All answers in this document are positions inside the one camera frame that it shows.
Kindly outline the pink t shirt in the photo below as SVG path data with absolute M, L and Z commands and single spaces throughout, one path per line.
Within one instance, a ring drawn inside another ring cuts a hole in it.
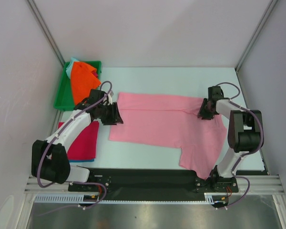
M 123 124 L 111 127 L 111 141 L 181 149 L 179 165 L 199 178 L 209 177 L 227 135 L 222 117 L 198 117 L 202 98 L 121 92 L 118 108 Z

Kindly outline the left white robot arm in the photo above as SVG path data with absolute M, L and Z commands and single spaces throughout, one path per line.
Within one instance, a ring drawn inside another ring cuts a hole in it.
M 103 125 L 123 124 L 118 105 L 112 101 L 112 93 L 92 89 L 89 96 L 79 102 L 68 120 L 45 140 L 36 140 L 32 145 L 31 174 L 37 178 L 40 187 L 50 184 L 75 182 L 84 190 L 92 190 L 96 179 L 87 168 L 72 166 L 67 152 L 93 120 L 99 119 Z

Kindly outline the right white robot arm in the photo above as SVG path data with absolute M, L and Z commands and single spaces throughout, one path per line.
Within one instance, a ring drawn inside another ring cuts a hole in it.
M 198 117 L 212 120 L 216 115 L 223 115 L 229 120 L 229 149 L 213 170 L 218 175 L 210 179 L 211 188 L 222 191 L 228 184 L 226 178 L 236 175 L 243 159 L 258 152 L 263 146 L 264 130 L 261 112 L 234 103 L 231 98 L 224 96 L 219 85 L 208 88 L 208 97 L 203 100 Z

